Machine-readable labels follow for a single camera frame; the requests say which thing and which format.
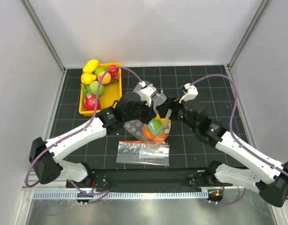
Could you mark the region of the blue zipper clear bag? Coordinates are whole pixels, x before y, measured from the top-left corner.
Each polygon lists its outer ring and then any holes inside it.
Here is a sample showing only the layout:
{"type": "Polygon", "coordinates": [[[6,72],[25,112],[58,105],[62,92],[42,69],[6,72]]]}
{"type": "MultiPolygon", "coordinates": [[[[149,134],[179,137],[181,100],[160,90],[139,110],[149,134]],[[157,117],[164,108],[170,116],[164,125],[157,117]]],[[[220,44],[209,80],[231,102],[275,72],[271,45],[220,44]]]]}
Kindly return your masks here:
{"type": "Polygon", "coordinates": [[[171,110],[168,110],[164,118],[157,114],[148,124],[143,124],[142,139],[148,148],[156,150],[166,144],[171,127],[170,113],[171,110]]]}

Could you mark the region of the bumpy green lime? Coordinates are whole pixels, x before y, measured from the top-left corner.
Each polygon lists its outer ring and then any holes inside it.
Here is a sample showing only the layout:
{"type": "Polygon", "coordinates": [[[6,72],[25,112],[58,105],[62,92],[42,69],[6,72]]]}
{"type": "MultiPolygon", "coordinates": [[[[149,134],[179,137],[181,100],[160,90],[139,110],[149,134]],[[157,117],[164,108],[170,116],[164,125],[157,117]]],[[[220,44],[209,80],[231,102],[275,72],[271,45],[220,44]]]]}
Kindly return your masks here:
{"type": "Polygon", "coordinates": [[[148,129],[151,133],[156,134],[162,128],[162,121],[153,119],[148,124],[148,129]]]}

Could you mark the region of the large orange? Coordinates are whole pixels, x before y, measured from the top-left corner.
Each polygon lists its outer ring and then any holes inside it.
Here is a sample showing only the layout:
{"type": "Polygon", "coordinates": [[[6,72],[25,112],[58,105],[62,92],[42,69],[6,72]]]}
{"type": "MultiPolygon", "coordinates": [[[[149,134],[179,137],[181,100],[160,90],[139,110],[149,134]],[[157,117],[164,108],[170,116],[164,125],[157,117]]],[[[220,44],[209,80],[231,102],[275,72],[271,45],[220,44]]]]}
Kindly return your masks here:
{"type": "Polygon", "coordinates": [[[146,125],[144,125],[142,128],[142,136],[146,139],[154,139],[155,138],[155,135],[149,131],[148,126],[146,126],[146,125]]]}

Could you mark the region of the small orange tangerine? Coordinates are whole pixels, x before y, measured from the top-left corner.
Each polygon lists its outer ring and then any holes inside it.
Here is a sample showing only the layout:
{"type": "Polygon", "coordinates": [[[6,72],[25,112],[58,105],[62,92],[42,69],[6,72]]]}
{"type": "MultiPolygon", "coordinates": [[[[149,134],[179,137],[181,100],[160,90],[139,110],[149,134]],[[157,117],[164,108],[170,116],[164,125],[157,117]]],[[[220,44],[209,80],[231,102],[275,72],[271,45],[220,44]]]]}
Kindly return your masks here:
{"type": "Polygon", "coordinates": [[[163,143],[163,142],[165,141],[165,139],[167,138],[168,135],[169,135],[168,133],[163,132],[163,133],[161,133],[159,136],[155,136],[155,137],[153,138],[153,141],[154,141],[155,143],[163,143]]]}

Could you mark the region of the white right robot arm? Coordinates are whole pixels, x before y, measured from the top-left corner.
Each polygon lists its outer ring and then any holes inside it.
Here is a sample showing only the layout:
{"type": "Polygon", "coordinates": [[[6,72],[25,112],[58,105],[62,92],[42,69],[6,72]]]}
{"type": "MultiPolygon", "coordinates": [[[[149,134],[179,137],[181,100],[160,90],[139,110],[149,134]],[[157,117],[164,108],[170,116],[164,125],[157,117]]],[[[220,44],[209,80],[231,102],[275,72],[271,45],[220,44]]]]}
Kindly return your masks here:
{"type": "Polygon", "coordinates": [[[288,199],[288,162],[281,163],[248,145],[219,121],[209,118],[205,107],[196,100],[185,102],[168,98],[156,110],[161,118],[169,115],[172,121],[182,122],[198,140],[246,166],[246,169],[238,169],[213,161],[196,178],[199,184],[242,186],[258,193],[272,206],[283,206],[288,199]]]}

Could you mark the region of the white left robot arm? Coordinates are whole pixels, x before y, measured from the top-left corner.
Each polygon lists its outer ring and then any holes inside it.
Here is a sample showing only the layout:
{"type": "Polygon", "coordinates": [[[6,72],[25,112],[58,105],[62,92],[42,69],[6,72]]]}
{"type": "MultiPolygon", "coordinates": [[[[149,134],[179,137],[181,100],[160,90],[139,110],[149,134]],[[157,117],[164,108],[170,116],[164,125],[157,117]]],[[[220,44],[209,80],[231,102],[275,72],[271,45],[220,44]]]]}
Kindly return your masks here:
{"type": "Polygon", "coordinates": [[[57,178],[71,180],[83,188],[91,186],[93,176],[85,163],[71,163],[64,158],[83,145],[120,130],[126,122],[140,120],[149,123],[156,117],[153,101],[157,94],[129,92],[115,102],[115,106],[102,109],[84,124],[56,138],[44,141],[37,138],[30,151],[31,169],[40,184],[57,178]]]}

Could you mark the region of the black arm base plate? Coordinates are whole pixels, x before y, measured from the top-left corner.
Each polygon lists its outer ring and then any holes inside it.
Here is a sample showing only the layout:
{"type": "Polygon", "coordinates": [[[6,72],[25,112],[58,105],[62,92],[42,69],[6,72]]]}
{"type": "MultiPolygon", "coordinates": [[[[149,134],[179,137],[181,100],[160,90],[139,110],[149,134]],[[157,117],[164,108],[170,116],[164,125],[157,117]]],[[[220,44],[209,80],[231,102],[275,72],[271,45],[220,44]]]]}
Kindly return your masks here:
{"type": "Polygon", "coordinates": [[[221,183],[199,179],[204,169],[105,169],[93,170],[98,191],[118,193],[181,193],[201,188],[222,188],[221,183]]]}

